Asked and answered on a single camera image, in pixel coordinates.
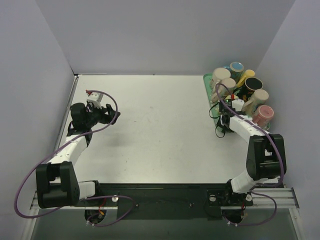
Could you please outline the pink patterned mug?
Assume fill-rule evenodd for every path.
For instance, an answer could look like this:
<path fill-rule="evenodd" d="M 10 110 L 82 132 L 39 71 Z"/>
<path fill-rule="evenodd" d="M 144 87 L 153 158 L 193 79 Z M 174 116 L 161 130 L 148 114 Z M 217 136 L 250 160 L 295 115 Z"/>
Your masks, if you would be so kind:
<path fill-rule="evenodd" d="M 274 110 L 268 105 L 260 105 L 252 115 L 252 121 L 260 128 L 266 130 L 275 115 Z"/>

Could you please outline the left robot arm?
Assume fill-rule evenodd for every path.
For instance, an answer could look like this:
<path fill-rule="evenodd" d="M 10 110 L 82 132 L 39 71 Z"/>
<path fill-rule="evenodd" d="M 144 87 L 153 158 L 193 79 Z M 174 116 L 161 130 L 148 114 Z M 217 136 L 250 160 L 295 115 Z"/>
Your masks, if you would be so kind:
<path fill-rule="evenodd" d="M 97 181 L 77 180 L 74 164 L 89 146 L 93 137 L 92 128 L 96 124 L 115 124 L 121 113 L 110 104 L 99 108 L 90 102 L 80 102 L 70 107 L 70 115 L 72 121 L 65 139 L 68 145 L 35 170 L 37 201 L 42 209 L 75 206 L 83 199 L 97 206 L 103 200 L 103 193 L 96 189 Z"/>

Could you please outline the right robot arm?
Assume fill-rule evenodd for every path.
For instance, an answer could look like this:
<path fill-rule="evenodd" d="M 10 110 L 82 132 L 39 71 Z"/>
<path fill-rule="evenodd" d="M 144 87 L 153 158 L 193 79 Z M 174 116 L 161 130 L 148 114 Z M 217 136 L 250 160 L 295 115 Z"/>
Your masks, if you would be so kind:
<path fill-rule="evenodd" d="M 241 197 L 257 186 L 277 187 L 287 172 L 284 138 L 271 134 L 253 122 L 253 119 L 234 108 L 237 100 L 226 99 L 218 102 L 219 118 L 217 127 L 223 133 L 236 133 L 248 144 L 245 169 L 230 179 L 223 192 L 224 201 L 236 204 Z"/>

